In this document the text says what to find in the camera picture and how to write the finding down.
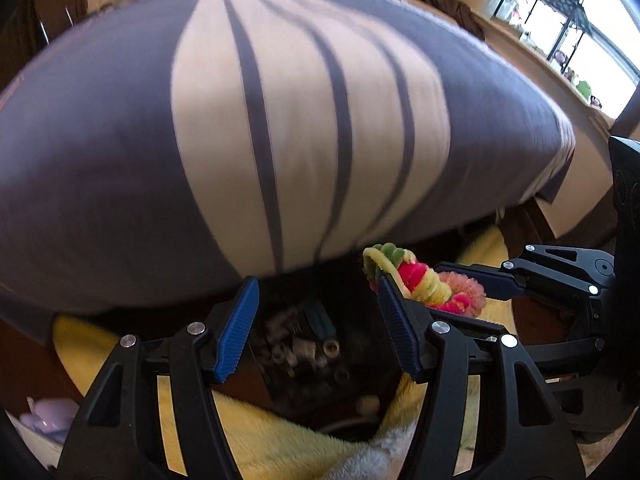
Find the colourful pipe cleaner bundle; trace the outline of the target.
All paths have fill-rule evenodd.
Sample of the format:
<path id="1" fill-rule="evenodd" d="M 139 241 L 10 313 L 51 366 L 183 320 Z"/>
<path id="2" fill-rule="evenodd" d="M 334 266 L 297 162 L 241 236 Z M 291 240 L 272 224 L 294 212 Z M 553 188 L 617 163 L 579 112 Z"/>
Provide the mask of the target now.
<path id="1" fill-rule="evenodd" d="M 410 250 L 393 243 L 363 249 L 363 272 L 370 289 L 378 291 L 378 280 L 390 278 L 401 295 L 437 310 L 478 318 L 486 304 L 484 287 L 474 278 L 454 272 L 437 272 Z"/>

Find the black trash bin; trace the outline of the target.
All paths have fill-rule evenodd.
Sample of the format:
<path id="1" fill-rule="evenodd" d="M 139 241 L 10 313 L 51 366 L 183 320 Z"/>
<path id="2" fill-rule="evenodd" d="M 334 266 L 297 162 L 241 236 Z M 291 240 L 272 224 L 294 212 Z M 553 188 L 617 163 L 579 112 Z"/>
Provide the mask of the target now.
<path id="1" fill-rule="evenodd" d="M 367 284 L 292 276 L 259 283 L 247 347 L 270 410 L 349 442 L 371 440 L 401 371 Z"/>

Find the cream fluffy blanket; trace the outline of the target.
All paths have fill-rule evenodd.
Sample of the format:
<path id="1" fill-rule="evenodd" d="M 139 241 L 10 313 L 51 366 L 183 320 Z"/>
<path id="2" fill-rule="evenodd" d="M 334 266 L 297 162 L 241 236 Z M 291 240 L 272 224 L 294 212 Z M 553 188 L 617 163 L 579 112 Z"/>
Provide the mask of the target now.
<path id="1" fill-rule="evenodd" d="M 85 394 L 117 337 L 79 318 L 59 316 L 53 326 L 55 352 L 76 388 Z M 352 457 L 381 451 L 374 478 L 395 479 L 425 396 L 424 385 L 402 376 L 396 398 L 374 441 L 352 443 L 318 434 L 257 406 L 216 392 L 214 400 L 241 474 L 247 479 L 329 479 Z"/>

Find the lavender plastic object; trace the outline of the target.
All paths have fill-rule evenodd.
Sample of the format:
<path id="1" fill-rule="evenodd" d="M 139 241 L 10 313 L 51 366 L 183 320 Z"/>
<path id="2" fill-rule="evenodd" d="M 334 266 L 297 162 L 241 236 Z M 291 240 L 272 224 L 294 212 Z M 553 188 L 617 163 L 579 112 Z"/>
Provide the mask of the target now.
<path id="1" fill-rule="evenodd" d="M 29 411 L 20 415 L 20 422 L 51 441 L 63 444 L 79 410 L 69 398 L 27 399 Z"/>

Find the blue white striped bedspread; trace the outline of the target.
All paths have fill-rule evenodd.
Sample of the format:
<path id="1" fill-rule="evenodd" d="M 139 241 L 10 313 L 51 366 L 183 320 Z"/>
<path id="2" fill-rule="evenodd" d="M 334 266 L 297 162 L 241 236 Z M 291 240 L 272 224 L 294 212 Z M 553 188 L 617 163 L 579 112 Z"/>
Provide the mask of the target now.
<path id="1" fill-rule="evenodd" d="M 134 0 L 1 96 L 1 315 L 153 307 L 553 198 L 570 120 L 405 0 Z"/>

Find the wooden wardrobe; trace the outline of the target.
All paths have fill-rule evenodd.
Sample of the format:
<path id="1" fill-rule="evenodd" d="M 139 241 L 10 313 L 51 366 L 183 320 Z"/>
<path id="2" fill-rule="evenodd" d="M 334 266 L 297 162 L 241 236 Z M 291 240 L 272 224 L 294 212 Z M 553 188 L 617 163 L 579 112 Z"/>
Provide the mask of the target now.
<path id="1" fill-rule="evenodd" d="M 87 13 L 88 0 L 1 0 L 2 87 Z"/>

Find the window frame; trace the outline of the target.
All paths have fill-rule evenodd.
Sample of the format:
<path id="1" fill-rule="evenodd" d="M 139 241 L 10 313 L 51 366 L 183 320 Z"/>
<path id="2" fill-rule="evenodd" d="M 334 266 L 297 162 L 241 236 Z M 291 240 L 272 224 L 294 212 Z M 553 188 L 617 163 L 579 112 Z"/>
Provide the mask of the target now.
<path id="1" fill-rule="evenodd" d="M 639 23 L 623 0 L 503 0 L 509 24 L 590 106 L 618 119 L 639 84 Z"/>

